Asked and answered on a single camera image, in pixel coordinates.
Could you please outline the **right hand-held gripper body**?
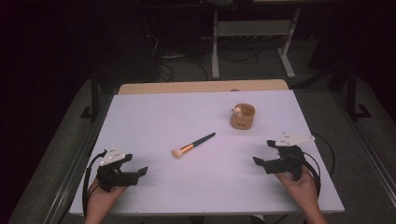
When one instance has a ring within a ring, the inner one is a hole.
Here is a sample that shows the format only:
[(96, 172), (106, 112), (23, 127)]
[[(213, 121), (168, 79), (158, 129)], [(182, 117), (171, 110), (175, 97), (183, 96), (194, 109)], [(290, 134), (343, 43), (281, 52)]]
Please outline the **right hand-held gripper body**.
[(279, 158), (266, 161), (267, 171), (265, 172), (267, 174), (291, 173), (294, 181), (299, 180), (301, 168), (305, 162), (304, 153), (299, 145), (314, 140), (313, 135), (283, 133), (279, 139), (275, 140)]

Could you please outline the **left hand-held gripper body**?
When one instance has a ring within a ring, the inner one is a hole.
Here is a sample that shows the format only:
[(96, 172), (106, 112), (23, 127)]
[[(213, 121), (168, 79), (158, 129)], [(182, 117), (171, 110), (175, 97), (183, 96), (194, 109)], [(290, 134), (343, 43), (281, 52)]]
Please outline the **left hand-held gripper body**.
[(110, 192), (115, 187), (128, 187), (126, 175), (120, 168), (125, 162), (120, 160), (124, 158), (123, 153), (116, 146), (112, 146), (102, 158), (96, 178), (99, 180), (101, 189)]

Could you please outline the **person's left hand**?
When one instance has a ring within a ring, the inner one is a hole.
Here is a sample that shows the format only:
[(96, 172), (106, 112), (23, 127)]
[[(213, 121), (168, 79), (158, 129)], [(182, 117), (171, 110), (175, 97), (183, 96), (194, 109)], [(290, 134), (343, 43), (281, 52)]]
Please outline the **person's left hand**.
[(90, 197), (87, 205), (85, 224), (101, 224), (121, 194), (127, 190), (127, 187), (115, 187), (110, 192), (107, 192), (100, 189), (98, 185), (99, 181), (94, 179), (89, 187)]

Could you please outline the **person's right hand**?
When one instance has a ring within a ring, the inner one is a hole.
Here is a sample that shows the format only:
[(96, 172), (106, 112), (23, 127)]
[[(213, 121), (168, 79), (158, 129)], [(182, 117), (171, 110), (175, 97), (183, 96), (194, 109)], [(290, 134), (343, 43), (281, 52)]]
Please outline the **person's right hand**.
[(276, 177), (307, 217), (320, 212), (315, 180), (310, 173), (302, 173), (298, 181), (292, 181), (284, 174), (276, 174)]

